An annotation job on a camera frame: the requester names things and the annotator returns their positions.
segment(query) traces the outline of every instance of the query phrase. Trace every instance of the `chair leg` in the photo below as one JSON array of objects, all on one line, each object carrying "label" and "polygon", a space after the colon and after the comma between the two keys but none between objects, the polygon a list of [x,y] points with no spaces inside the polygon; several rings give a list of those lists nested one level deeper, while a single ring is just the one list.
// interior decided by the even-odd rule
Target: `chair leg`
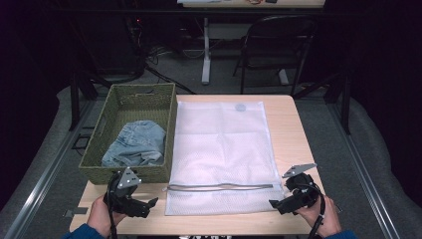
[{"label": "chair leg", "polygon": [[341,125],[343,126],[343,129],[347,134],[350,134],[350,129],[348,127],[348,115],[350,112],[350,84],[350,77],[346,75],[344,79],[343,94],[341,101]]},{"label": "chair leg", "polygon": [[237,69],[239,68],[239,64],[240,64],[241,60],[242,60],[242,58],[239,58],[238,62],[236,63],[235,71],[233,72],[233,77],[236,75],[236,72],[237,72]]},{"label": "chair leg", "polygon": [[296,85],[298,84],[298,80],[299,80],[299,70],[300,70],[300,69],[296,69],[296,72],[295,72],[295,77],[294,77],[294,79],[293,79],[292,89],[291,89],[291,97],[295,94]]},{"label": "chair leg", "polygon": [[240,95],[243,95],[243,89],[245,88],[245,64],[242,64],[242,80],[240,82]]}]

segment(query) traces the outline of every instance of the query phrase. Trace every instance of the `white mesh laundry bag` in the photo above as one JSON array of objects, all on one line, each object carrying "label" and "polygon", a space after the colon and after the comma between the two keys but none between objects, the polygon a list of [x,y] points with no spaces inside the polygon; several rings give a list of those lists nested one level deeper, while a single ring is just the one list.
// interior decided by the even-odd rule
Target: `white mesh laundry bag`
[{"label": "white mesh laundry bag", "polygon": [[178,103],[165,215],[269,211],[283,198],[263,103]]}]

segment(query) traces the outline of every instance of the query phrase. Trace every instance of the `gray floor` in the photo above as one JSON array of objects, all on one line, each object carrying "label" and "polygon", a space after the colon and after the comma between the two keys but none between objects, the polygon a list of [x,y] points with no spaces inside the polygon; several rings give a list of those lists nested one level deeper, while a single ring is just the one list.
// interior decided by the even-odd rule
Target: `gray floor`
[{"label": "gray floor", "polygon": [[[200,82],[202,57],[192,58],[199,56],[199,52],[186,52],[189,57],[165,53],[158,56],[158,63],[153,59],[156,65],[149,65],[197,94],[239,94],[240,73],[231,76],[238,52],[231,47],[223,42],[214,48],[208,86]],[[277,81],[274,72],[248,74],[250,86],[275,86]],[[140,79],[131,82],[148,83],[158,83],[158,78],[145,72]],[[97,87],[104,96],[106,89]],[[265,87],[251,88],[246,93],[286,95],[289,90],[289,87]],[[343,228],[353,230],[359,238],[420,237],[422,209],[404,195],[391,174],[388,151],[376,126],[365,110],[352,101],[351,136],[345,135],[338,126],[337,106],[326,105],[323,93],[324,89],[317,90],[305,99],[297,100],[296,104],[325,192],[343,209],[340,214]],[[78,205],[87,179],[78,170],[82,151],[71,149],[75,135],[68,132],[71,121],[69,89],[60,92],[58,98],[60,109],[42,147],[0,213],[1,238],[60,238],[69,229],[72,219],[63,215],[67,209],[73,210]],[[90,132],[84,126],[95,125],[103,99],[99,97],[92,103],[81,99],[86,117],[76,133]],[[363,169],[356,161],[363,163]],[[52,183],[43,188],[37,184],[49,179]],[[45,194],[31,194],[40,191]]]}]

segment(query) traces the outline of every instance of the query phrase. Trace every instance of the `green wicker basket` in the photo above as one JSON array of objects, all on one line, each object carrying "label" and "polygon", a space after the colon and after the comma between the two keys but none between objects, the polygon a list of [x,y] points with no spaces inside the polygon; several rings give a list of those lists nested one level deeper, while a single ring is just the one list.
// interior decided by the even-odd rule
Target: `green wicker basket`
[{"label": "green wicker basket", "polygon": [[177,99],[174,84],[113,85],[80,163],[80,171],[93,184],[108,184],[124,167],[103,167],[102,158],[127,122],[153,120],[165,131],[162,165],[131,167],[142,182],[168,182],[173,158]]}]

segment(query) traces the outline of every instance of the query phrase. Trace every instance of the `black backdrop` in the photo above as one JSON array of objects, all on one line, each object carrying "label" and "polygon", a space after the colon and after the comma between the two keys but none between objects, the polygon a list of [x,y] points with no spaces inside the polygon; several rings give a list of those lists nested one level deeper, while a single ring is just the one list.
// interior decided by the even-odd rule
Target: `black backdrop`
[{"label": "black backdrop", "polygon": [[92,69],[66,24],[38,1],[0,2],[0,209],[31,165],[76,68]]},{"label": "black backdrop", "polygon": [[391,170],[405,193],[422,207],[422,5],[411,1],[331,1],[319,19],[303,82],[348,68],[351,95],[380,130]]}]

